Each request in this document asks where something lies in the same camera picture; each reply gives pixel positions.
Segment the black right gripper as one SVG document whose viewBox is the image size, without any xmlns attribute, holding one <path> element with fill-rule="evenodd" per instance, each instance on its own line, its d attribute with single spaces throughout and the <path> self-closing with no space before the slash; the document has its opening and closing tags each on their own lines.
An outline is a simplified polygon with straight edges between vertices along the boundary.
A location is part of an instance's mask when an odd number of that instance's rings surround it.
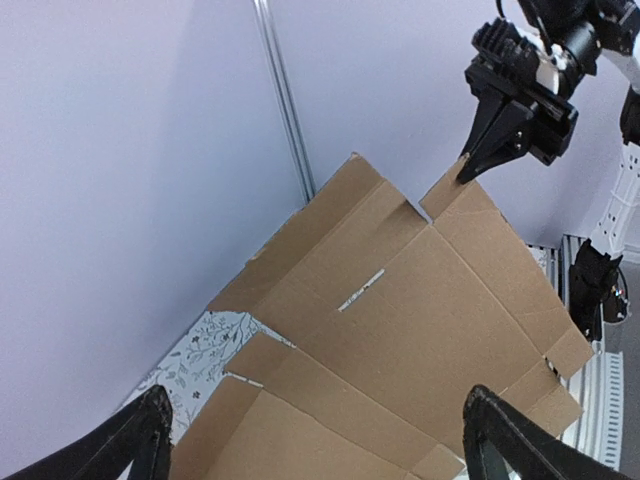
<svg viewBox="0 0 640 480">
<path fill-rule="evenodd" d="M 480 27 L 472 46 L 477 54 L 464 75 L 478 105 L 457 181 L 467 184 L 527 154 L 552 164 L 567 150 L 578 112 L 538 82 L 537 46 L 501 18 Z"/>
</svg>

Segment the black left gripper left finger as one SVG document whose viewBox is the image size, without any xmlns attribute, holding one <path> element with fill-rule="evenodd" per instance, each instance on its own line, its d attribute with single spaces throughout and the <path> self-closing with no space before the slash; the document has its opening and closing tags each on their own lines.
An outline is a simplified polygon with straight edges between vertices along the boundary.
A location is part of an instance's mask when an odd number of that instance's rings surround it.
<svg viewBox="0 0 640 480">
<path fill-rule="evenodd" d="M 153 385 L 79 440 L 11 474 L 11 479 L 167 479 L 173 409 Z"/>
</svg>

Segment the brown cardboard box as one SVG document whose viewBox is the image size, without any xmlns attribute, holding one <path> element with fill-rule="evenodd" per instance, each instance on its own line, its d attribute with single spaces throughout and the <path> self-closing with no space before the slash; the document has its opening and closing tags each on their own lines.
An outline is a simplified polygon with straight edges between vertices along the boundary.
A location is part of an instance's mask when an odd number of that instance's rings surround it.
<svg viewBox="0 0 640 480">
<path fill-rule="evenodd" d="M 592 356 L 524 242 L 448 171 L 418 206 L 353 155 L 211 302 L 269 328 L 227 364 L 174 479 L 450 479 L 482 384 L 552 435 Z"/>
</svg>

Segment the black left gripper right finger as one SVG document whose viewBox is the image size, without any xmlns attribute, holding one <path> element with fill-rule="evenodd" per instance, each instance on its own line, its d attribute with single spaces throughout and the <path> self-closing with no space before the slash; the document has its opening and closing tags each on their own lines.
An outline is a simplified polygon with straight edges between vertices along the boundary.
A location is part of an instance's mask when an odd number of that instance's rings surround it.
<svg viewBox="0 0 640 480">
<path fill-rule="evenodd" d="M 470 479 L 624 479 L 626 476 L 564 444 L 484 385 L 463 408 L 463 447 Z"/>
</svg>

